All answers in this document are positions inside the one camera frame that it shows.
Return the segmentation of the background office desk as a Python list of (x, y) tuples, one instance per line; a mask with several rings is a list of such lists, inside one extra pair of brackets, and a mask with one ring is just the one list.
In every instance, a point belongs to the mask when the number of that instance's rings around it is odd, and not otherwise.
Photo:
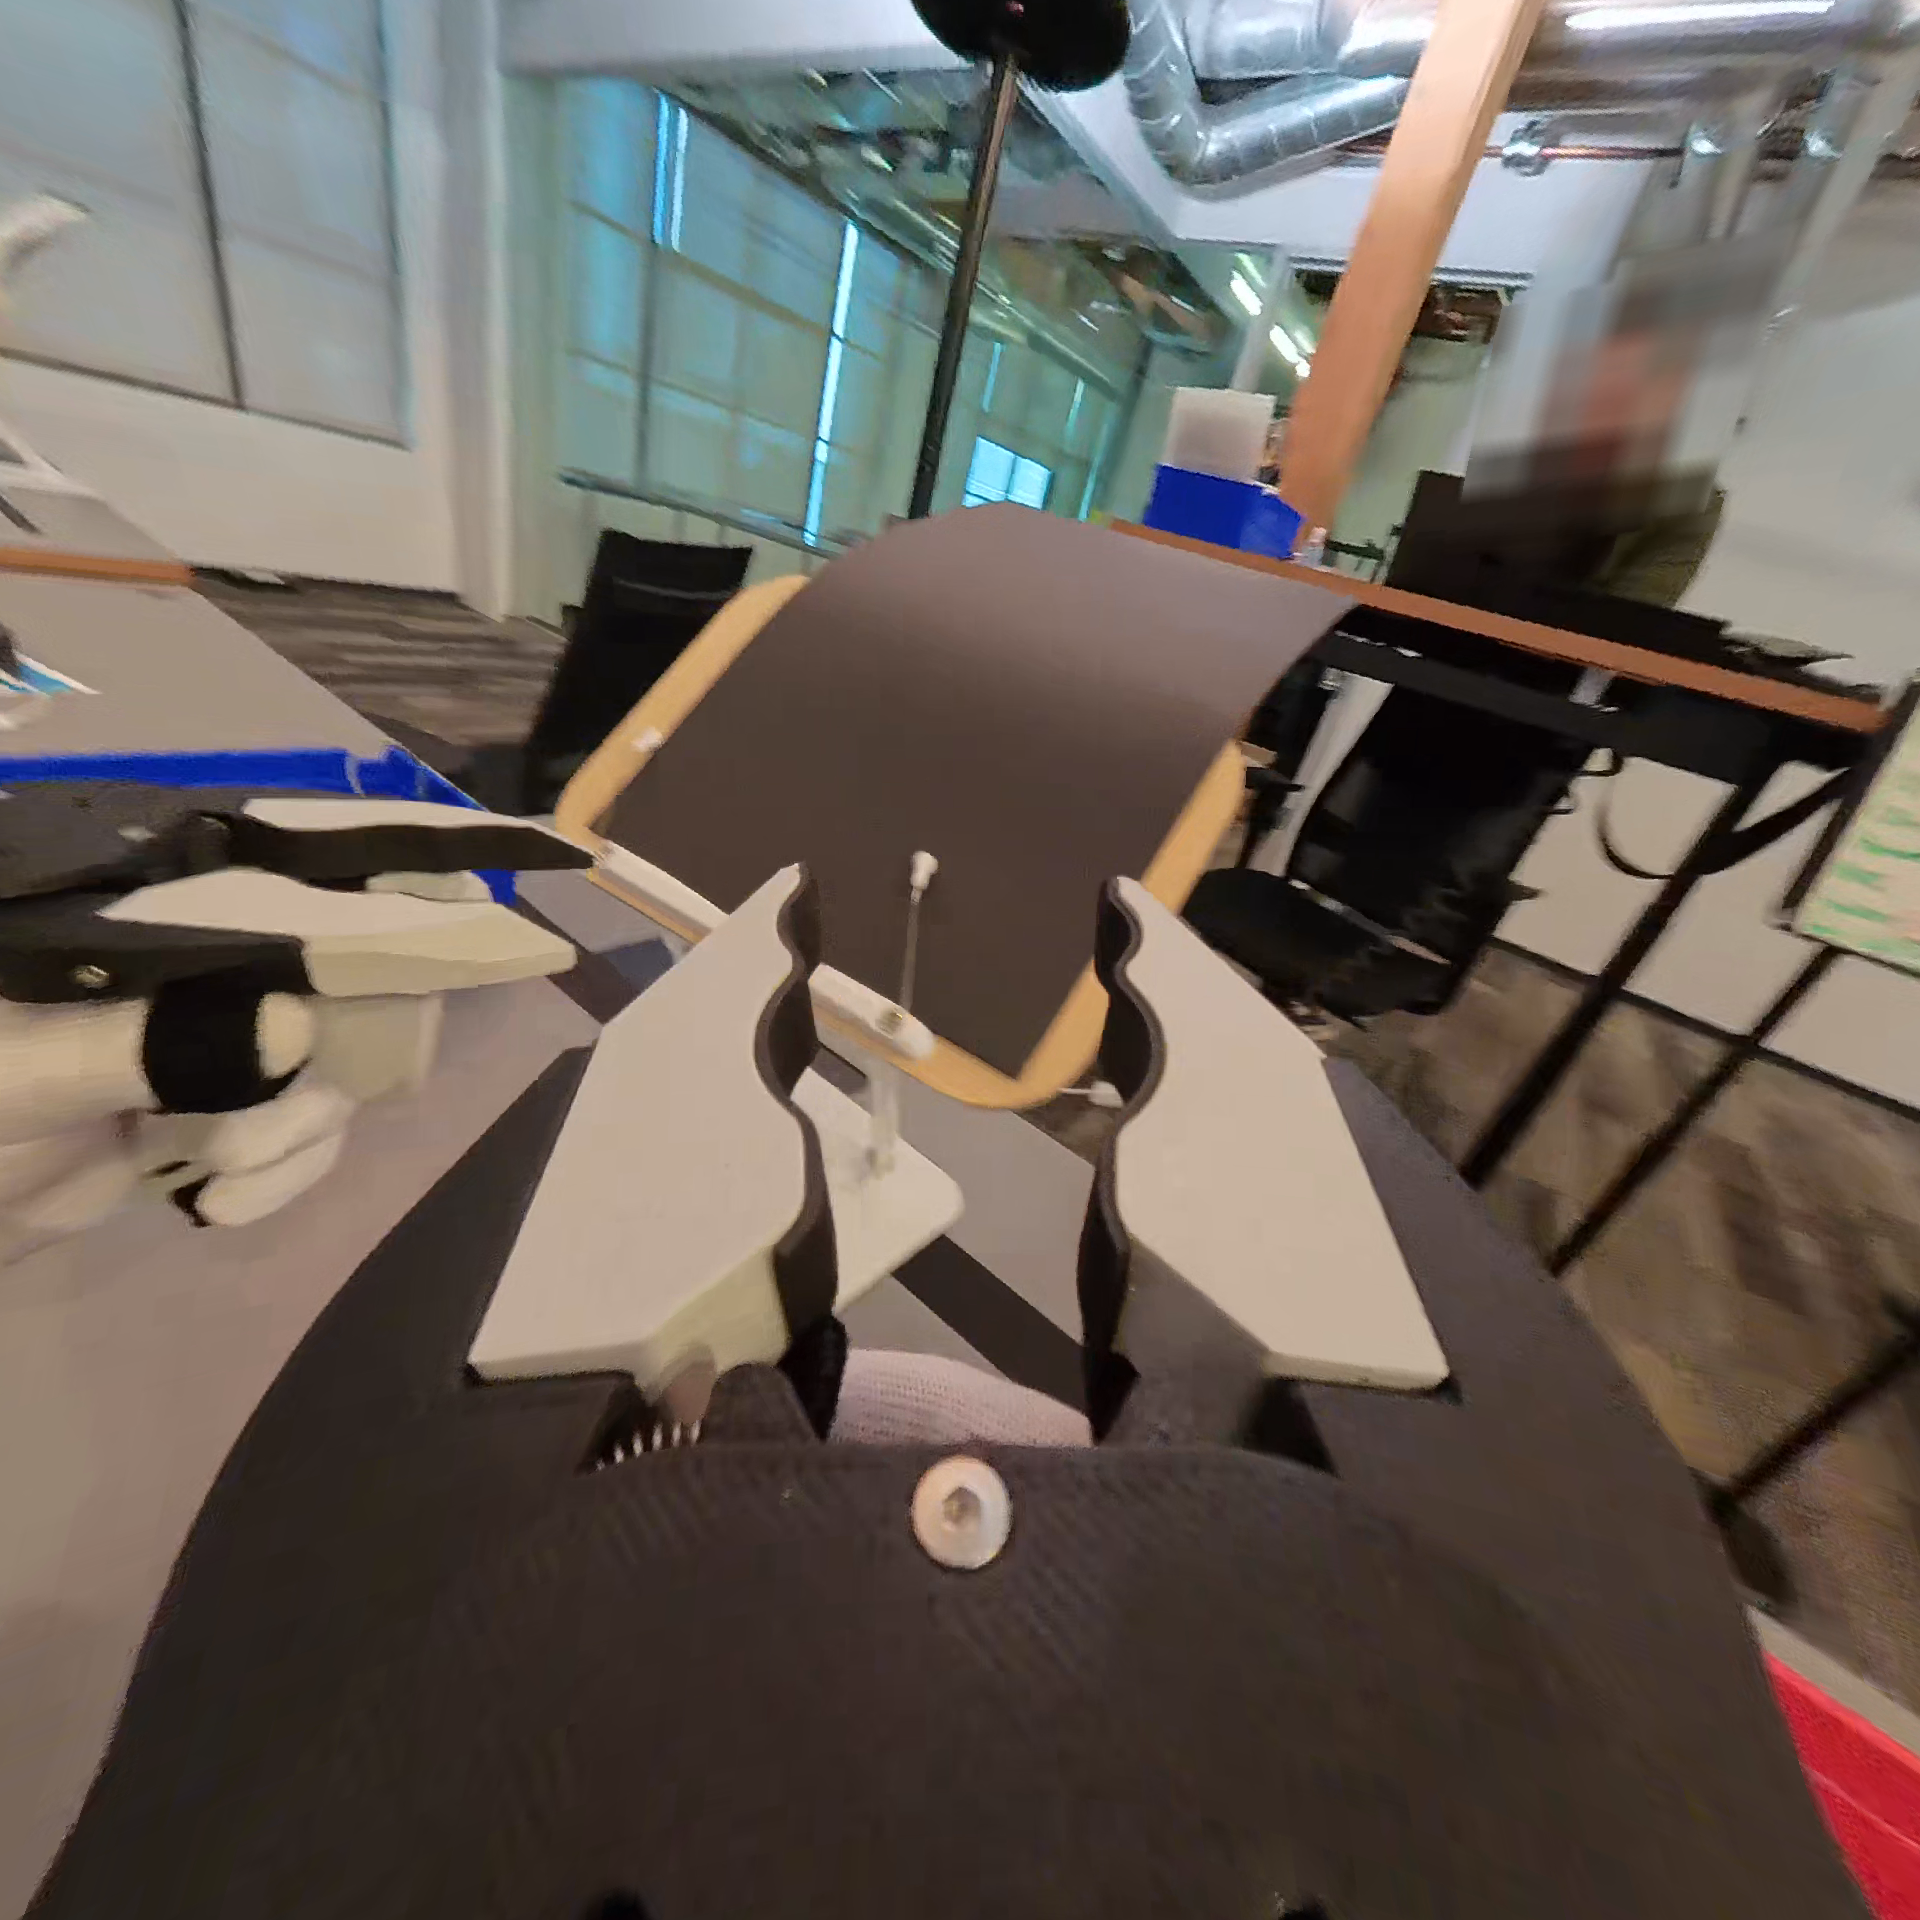
[(1764, 799), (1767, 785), (1789, 763), (1808, 763), (1832, 775), (1832, 785), (1808, 796), (1808, 809), (1852, 799), (1856, 788), (1872, 785), (1878, 761), (1903, 746), (1908, 710), (1894, 702), (1876, 704), (1723, 663), (1568, 632), (1499, 612), (1368, 583), (1325, 564), (1265, 560), (1138, 521), (1113, 521), (1113, 530), (1350, 594), (1355, 612), (1341, 613), (1317, 647), (1317, 661), (1325, 666), (1560, 732), (1606, 748), (1619, 761), (1653, 761), (1729, 788), (1679, 864), (1660, 880), (1653, 901), (1622, 930), (1604, 971), (1588, 979), (1570, 1015), (1482, 1123), (1459, 1164), (1473, 1189), (1487, 1189), (1534, 1128), (1691, 894), (1707, 880), (1753, 860), (1757, 850), (1747, 850), (1740, 832), (1753, 831), (1747, 814)]

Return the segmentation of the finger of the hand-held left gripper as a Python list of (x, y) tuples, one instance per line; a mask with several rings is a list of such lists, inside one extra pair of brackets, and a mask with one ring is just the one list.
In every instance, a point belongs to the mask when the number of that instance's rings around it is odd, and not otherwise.
[(375, 876), (585, 872), (595, 856), (534, 821), (425, 799), (252, 796), (234, 869), (303, 885)]
[(374, 876), (325, 888), (261, 869), (223, 869), (137, 888), (105, 919), (153, 930), (291, 942), (326, 1000), (443, 997), (567, 974), (576, 945), (492, 899), (476, 872)]

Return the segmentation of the blue plastic bin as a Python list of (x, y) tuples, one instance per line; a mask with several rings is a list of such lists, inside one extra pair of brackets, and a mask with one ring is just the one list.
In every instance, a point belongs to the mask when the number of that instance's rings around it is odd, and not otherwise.
[(267, 792), (481, 808), (406, 748), (6, 755), (2, 901), (219, 872), (233, 864), (228, 831), (204, 818)]

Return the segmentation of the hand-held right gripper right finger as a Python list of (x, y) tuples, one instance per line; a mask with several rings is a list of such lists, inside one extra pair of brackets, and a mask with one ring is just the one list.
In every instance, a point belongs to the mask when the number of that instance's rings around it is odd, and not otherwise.
[(1095, 974), (1118, 1123), (1079, 1243), (1088, 1407), (1174, 1373), (1447, 1388), (1325, 1056), (1138, 880), (1102, 893)]

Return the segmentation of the small blue desk bin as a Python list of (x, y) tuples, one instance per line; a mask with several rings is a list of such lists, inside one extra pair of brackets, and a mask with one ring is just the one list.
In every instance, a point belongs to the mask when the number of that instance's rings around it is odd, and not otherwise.
[(1145, 530), (1287, 561), (1304, 516), (1272, 486), (1164, 463), (1140, 518)]

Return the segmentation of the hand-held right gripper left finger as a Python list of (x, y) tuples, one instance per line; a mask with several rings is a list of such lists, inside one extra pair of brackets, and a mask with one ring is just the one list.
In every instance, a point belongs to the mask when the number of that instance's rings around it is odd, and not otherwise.
[(817, 963), (821, 894), (786, 864), (597, 1034), (475, 1335), (481, 1379), (673, 1388), (836, 1317), (830, 1175), (795, 1096)]

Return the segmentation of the silver ceiling duct pipes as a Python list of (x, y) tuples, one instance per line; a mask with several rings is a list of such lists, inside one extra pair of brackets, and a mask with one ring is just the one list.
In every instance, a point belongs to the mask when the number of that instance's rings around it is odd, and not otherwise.
[[(1130, 2), (1120, 70), (1165, 180), (1247, 192), (1388, 136), (1445, 2)], [(1513, 108), (1722, 105), (1917, 45), (1917, 2), (1540, 2)]]

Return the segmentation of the wooden beam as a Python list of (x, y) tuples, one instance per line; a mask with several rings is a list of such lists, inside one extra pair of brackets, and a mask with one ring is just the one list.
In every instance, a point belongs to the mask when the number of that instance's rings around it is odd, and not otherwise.
[(1546, 2), (1439, 2), (1285, 437), (1305, 536), (1339, 516)]

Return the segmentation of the red plastic bin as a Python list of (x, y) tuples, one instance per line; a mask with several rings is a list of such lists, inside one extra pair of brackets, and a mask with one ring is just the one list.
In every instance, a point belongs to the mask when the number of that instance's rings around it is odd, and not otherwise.
[(1917, 1917), (1917, 1756), (1772, 1651), (1764, 1666), (1872, 1917)]

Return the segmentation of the black round-base pole stand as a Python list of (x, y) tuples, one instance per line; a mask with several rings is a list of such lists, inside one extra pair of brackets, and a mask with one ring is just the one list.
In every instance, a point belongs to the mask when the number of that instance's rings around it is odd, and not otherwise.
[(949, 51), (987, 64), (962, 223), (947, 273), (941, 344), (904, 509), (909, 518), (925, 518), (935, 509), (941, 482), (947, 422), (962, 369), (981, 258), (996, 203), (1003, 145), (1017, 122), (1019, 84), (1032, 81), (1043, 93), (1060, 95), (1105, 84), (1120, 73), (1130, 49), (1130, 9), (1126, 2), (913, 2), (913, 12)]

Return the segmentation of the person's left hand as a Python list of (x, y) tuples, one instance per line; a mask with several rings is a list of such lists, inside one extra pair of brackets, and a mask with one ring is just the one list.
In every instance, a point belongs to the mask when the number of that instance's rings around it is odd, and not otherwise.
[(246, 1228), (325, 1181), (357, 1096), (314, 997), (228, 979), (2, 1004), (2, 1265), (142, 1201)]

